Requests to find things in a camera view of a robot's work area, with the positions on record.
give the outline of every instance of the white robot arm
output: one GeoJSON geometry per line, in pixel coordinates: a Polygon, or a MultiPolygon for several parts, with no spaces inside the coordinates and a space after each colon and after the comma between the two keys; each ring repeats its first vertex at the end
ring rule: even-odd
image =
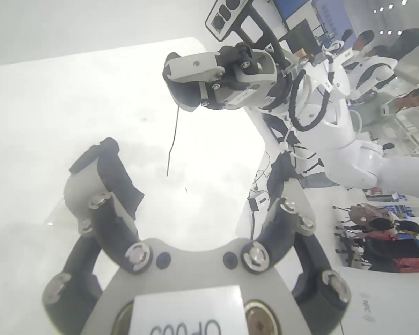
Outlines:
{"type": "Polygon", "coordinates": [[[351,93],[349,99],[357,100],[378,83],[390,79],[398,61],[387,57],[365,57],[348,73],[351,93]]]}
{"type": "MultiPolygon", "coordinates": [[[[206,27],[217,40],[235,31],[244,43],[215,53],[167,57],[163,78],[181,108],[193,111],[202,105],[236,110],[247,106],[288,117],[296,137],[318,154],[333,182],[362,189],[379,186],[419,197],[419,158],[385,159],[380,145],[356,138],[345,100],[351,94],[350,81],[340,60],[322,52],[311,60],[292,61],[252,0],[217,0],[206,27]],[[247,16],[264,32],[257,42],[240,27],[247,16]],[[264,50],[270,44],[274,52],[264,50]]],[[[388,60],[393,59],[366,60],[353,88],[367,70],[376,81],[390,74],[387,68],[392,70],[397,61],[388,60]]]]}

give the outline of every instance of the metal bolt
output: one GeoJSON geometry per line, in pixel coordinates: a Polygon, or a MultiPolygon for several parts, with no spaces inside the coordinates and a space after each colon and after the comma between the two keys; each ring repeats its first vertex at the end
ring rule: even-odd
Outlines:
{"type": "Polygon", "coordinates": [[[244,263],[257,273],[264,272],[270,266],[270,258],[264,246],[257,241],[253,242],[253,247],[243,254],[244,263]]]}
{"type": "Polygon", "coordinates": [[[314,222],[308,216],[301,217],[301,221],[306,228],[313,229],[314,222]]]}
{"type": "Polygon", "coordinates": [[[337,293],[339,300],[343,303],[349,303],[351,301],[351,291],[348,284],[337,272],[333,270],[323,271],[321,279],[324,284],[331,287],[337,293]]]}
{"type": "Polygon", "coordinates": [[[143,248],[136,247],[134,248],[128,257],[129,261],[132,262],[134,265],[137,265],[144,261],[146,258],[146,252],[144,252],[143,248]]]}
{"type": "Polygon", "coordinates": [[[78,231],[80,234],[90,233],[90,231],[92,231],[91,219],[87,218],[85,220],[79,221],[78,231]]]}
{"type": "Polygon", "coordinates": [[[61,293],[65,287],[65,284],[69,282],[70,279],[71,275],[69,273],[60,273],[53,277],[43,291],[43,303],[56,303],[61,298],[61,293]]]}
{"type": "Polygon", "coordinates": [[[253,264],[256,266],[261,266],[261,263],[265,261],[264,253],[257,247],[252,247],[248,252],[248,255],[250,256],[253,264]]]}
{"type": "Polygon", "coordinates": [[[287,212],[294,212],[296,208],[295,202],[285,201],[284,203],[280,204],[281,208],[287,212]]]}
{"type": "Polygon", "coordinates": [[[95,194],[93,197],[91,197],[88,207],[90,207],[91,209],[98,209],[99,206],[102,206],[105,203],[105,201],[109,198],[110,194],[108,193],[95,194]]]}
{"type": "Polygon", "coordinates": [[[143,243],[135,243],[129,247],[125,253],[125,257],[133,264],[133,270],[139,271],[150,261],[150,248],[143,243]]]}

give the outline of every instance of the person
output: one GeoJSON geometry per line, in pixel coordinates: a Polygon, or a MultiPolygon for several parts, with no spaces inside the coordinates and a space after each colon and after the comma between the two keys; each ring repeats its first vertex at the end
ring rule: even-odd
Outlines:
{"type": "Polygon", "coordinates": [[[395,227],[397,231],[411,236],[419,235],[419,224],[410,220],[396,221],[395,227]]]}
{"type": "Polygon", "coordinates": [[[361,52],[374,40],[374,37],[375,35],[372,30],[367,30],[366,32],[361,33],[352,46],[353,51],[361,52]]]}
{"type": "MultiPolygon", "coordinates": [[[[399,240],[397,232],[417,236],[419,234],[419,225],[410,220],[396,221],[395,228],[389,227],[392,225],[387,219],[376,218],[373,220],[373,231],[366,233],[357,233],[356,238],[353,240],[354,244],[358,247],[364,247],[363,241],[358,238],[374,238],[382,240],[399,240]]],[[[370,268],[371,271],[389,271],[396,273],[419,273],[419,258],[400,258],[395,259],[388,264],[388,260],[382,262],[375,261],[370,268]]]]}
{"type": "Polygon", "coordinates": [[[390,57],[390,49],[385,45],[375,46],[365,54],[365,57],[372,56],[390,57]]]}
{"type": "MultiPolygon", "coordinates": [[[[419,88],[414,89],[404,97],[393,97],[386,92],[381,92],[371,102],[354,105],[351,108],[359,113],[362,120],[362,132],[366,132],[393,120],[400,110],[413,107],[419,107],[419,88]],[[385,104],[390,111],[390,115],[387,116],[383,116],[381,112],[381,107],[385,104]]],[[[351,120],[355,131],[357,131],[360,124],[358,116],[352,114],[351,120]]]]}
{"type": "Polygon", "coordinates": [[[361,33],[352,45],[353,57],[345,61],[343,66],[362,60],[365,57],[364,48],[374,40],[374,37],[375,35],[372,30],[367,30],[366,32],[361,33]]]}

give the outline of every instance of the screw head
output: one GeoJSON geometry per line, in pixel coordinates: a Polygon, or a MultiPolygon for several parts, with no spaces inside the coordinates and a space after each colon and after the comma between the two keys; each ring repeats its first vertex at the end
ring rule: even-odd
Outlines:
{"type": "Polygon", "coordinates": [[[87,218],[78,223],[78,232],[80,234],[87,234],[90,233],[90,231],[92,231],[91,219],[87,218]]]}
{"type": "Polygon", "coordinates": [[[258,247],[252,247],[248,252],[248,255],[250,256],[253,264],[256,266],[261,266],[261,263],[265,261],[264,252],[262,252],[258,247]]]}
{"type": "Polygon", "coordinates": [[[152,252],[147,244],[139,241],[128,248],[125,253],[125,257],[133,264],[133,270],[138,272],[150,265],[152,252]]]}
{"type": "Polygon", "coordinates": [[[296,209],[295,202],[285,201],[284,203],[280,204],[281,208],[288,211],[288,212],[294,212],[296,209]]]}
{"type": "Polygon", "coordinates": [[[303,216],[301,217],[302,223],[306,228],[312,229],[314,226],[314,222],[308,217],[308,216],[303,216]]]}
{"type": "Polygon", "coordinates": [[[99,193],[95,194],[91,197],[90,202],[88,203],[88,207],[91,209],[98,209],[99,206],[102,206],[107,199],[110,198],[110,194],[108,193],[99,193]]]}
{"type": "Polygon", "coordinates": [[[326,270],[321,274],[321,279],[325,285],[328,285],[337,293],[339,300],[343,303],[351,301],[351,291],[348,284],[334,270],[326,270]]]}
{"type": "Polygon", "coordinates": [[[69,273],[60,273],[53,277],[43,291],[43,303],[56,303],[61,298],[62,291],[70,279],[71,275],[69,273]]]}
{"type": "Polygon", "coordinates": [[[143,262],[146,258],[146,252],[144,252],[142,247],[135,247],[129,253],[128,259],[134,265],[137,265],[143,262]]]}

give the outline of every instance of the white table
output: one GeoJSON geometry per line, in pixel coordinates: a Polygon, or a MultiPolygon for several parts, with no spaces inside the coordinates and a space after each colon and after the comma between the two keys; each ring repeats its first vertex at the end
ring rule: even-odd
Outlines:
{"type": "Polygon", "coordinates": [[[78,237],[63,187],[71,164],[106,137],[145,194],[142,239],[206,250],[236,238],[264,141],[244,110],[180,111],[166,177],[177,107],[162,71],[172,51],[205,50],[186,38],[0,67],[1,334],[53,331],[41,293],[78,237]]]}

